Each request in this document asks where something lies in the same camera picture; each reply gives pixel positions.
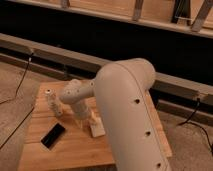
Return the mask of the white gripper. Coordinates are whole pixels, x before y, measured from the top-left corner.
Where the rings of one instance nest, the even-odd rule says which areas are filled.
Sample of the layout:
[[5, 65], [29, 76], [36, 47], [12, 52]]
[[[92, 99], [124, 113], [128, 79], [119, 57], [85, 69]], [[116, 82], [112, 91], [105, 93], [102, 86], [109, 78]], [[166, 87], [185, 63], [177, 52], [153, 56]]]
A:
[[91, 113], [90, 107], [86, 104], [85, 100], [78, 101], [71, 105], [72, 111], [74, 112], [74, 117], [80, 121], [80, 128], [84, 129], [87, 125], [87, 120], [89, 117], [89, 122], [92, 125], [97, 125], [100, 123], [101, 119], [95, 115], [94, 112]]

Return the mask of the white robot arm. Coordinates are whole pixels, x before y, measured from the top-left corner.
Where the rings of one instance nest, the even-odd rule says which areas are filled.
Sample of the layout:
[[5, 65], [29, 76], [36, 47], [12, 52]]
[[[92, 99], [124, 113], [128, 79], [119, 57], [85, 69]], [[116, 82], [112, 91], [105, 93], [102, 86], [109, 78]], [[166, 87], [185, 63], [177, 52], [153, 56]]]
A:
[[86, 83], [71, 80], [59, 95], [77, 119], [91, 115], [85, 100], [96, 99], [118, 171], [171, 171], [146, 100], [155, 75], [146, 59], [114, 61]]

